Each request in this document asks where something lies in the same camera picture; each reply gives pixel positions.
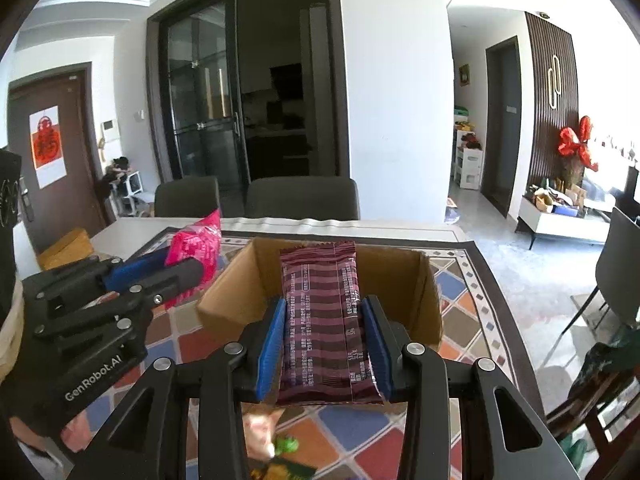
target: snack wrapper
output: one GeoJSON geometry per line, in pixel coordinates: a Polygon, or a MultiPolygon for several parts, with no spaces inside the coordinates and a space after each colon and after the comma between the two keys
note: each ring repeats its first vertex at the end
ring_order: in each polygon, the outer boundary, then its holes
{"type": "Polygon", "coordinates": [[[355,243],[280,251],[287,300],[278,405],[380,402],[360,313],[355,243]]]}
{"type": "Polygon", "coordinates": [[[168,309],[183,302],[209,285],[209,282],[213,280],[216,274],[221,240],[220,209],[216,209],[206,218],[181,229],[174,235],[164,264],[169,266],[181,262],[185,258],[196,258],[204,267],[204,273],[199,286],[167,301],[164,304],[165,308],[168,309]]]}

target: door frame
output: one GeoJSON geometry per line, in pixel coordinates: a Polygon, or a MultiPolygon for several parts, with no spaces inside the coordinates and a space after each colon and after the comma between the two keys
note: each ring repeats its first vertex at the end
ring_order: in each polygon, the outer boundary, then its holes
{"type": "MultiPolygon", "coordinates": [[[[164,62],[168,54],[166,40],[168,26],[202,10],[212,1],[214,0],[175,0],[146,21],[146,90],[149,126],[161,182],[174,179],[172,168],[175,168],[177,163],[168,149],[170,134],[171,136],[173,134],[168,73],[164,62]]],[[[336,170],[341,176],[350,176],[346,66],[340,0],[328,0],[328,19],[335,110],[336,170]]],[[[238,101],[238,113],[241,113],[240,96],[238,101]]]]}
{"type": "Polygon", "coordinates": [[[7,101],[10,99],[12,93],[28,90],[29,86],[39,84],[49,78],[62,75],[77,75],[79,77],[81,83],[82,140],[84,140],[84,147],[89,155],[87,162],[89,163],[89,170],[94,182],[92,193],[98,205],[98,211],[102,218],[102,222],[104,226],[107,227],[111,223],[115,222],[116,218],[111,208],[107,208],[105,203],[98,199],[95,192],[95,184],[103,177],[104,173],[102,172],[102,164],[100,163],[98,140],[95,136],[94,107],[91,94],[91,70],[92,64],[88,61],[72,65],[57,66],[48,70],[43,70],[42,72],[29,74],[25,77],[21,77],[20,79],[15,79],[9,83],[7,101]]]}
{"type": "MultiPolygon", "coordinates": [[[[490,183],[495,178],[497,172],[497,163],[500,150],[500,138],[490,136],[490,131],[500,131],[500,124],[502,122],[502,79],[497,73],[498,68],[498,53],[505,49],[505,47],[512,46],[516,51],[516,61],[518,63],[518,74],[520,75],[520,121],[522,123],[522,67],[520,65],[520,48],[518,44],[518,37],[513,36],[507,40],[501,41],[495,45],[490,46],[485,50],[486,56],[486,86],[487,86],[487,110],[486,110],[486,146],[484,147],[484,167],[482,170],[482,185],[480,191],[485,198],[491,202],[491,204],[505,217],[509,214],[509,206],[513,197],[513,186],[515,183],[511,183],[511,190],[509,192],[509,199],[506,206],[498,203],[490,194],[490,183]]],[[[518,142],[520,141],[520,131],[518,131],[518,142]]]]}

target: gray dining chair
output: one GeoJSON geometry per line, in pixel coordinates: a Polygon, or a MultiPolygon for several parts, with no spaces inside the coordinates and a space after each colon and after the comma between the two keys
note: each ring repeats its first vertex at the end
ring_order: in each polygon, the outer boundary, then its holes
{"type": "Polygon", "coordinates": [[[358,188],[344,176],[274,176],[249,184],[248,218],[359,220],[358,188]]]}
{"type": "Polygon", "coordinates": [[[609,310],[612,310],[623,324],[636,327],[640,306],[638,256],[640,226],[615,207],[611,214],[607,241],[596,263],[596,287],[569,325],[562,330],[562,334],[582,315],[598,291],[605,300],[600,309],[604,306],[608,306],[608,309],[595,328],[599,327],[609,310]]]}
{"type": "Polygon", "coordinates": [[[220,207],[215,176],[185,176],[156,188],[154,211],[164,218],[204,218],[220,207]]]}

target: chair leg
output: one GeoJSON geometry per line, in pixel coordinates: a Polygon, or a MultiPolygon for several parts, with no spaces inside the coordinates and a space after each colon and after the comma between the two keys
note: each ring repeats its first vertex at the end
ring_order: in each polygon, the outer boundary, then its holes
{"type": "Polygon", "coordinates": [[[587,298],[587,301],[584,302],[584,305],[580,307],[580,310],[578,311],[578,313],[574,316],[574,318],[569,322],[569,324],[564,328],[564,330],[562,330],[562,333],[560,334],[561,336],[564,335],[564,333],[569,330],[569,328],[571,327],[572,324],[575,323],[575,321],[582,315],[582,313],[587,310],[587,307],[589,306],[589,304],[591,303],[591,300],[593,298],[595,298],[596,294],[598,293],[600,289],[598,288],[598,286],[596,285],[596,287],[591,291],[591,294],[589,295],[589,297],[587,298]]]}
{"type": "Polygon", "coordinates": [[[607,309],[605,310],[604,314],[602,314],[602,317],[600,318],[600,321],[596,324],[596,326],[593,327],[593,331],[595,332],[598,327],[600,326],[600,323],[602,323],[602,320],[605,318],[605,316],[609,313],[609,310],[611,310],[610,307],[607,307],[607,309]]]}

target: pink snack package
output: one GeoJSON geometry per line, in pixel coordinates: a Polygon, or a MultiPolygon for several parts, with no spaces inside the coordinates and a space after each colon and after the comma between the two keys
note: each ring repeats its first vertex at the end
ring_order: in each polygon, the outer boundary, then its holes
{"type": "Polygon", "coordinates": [[[176,298],[164,304],[166,309],[183,302],[199,290],[202,290],[213,280],[218,266],[220,252],[220,209],[216,209],[206,218],[188,225],[174,235],[169,247],[169,254],[164,261],[165,266],[181,262],[185,258],[196,258],[204,267],[204,274],[200,285],[179,294],[176,298]]]}

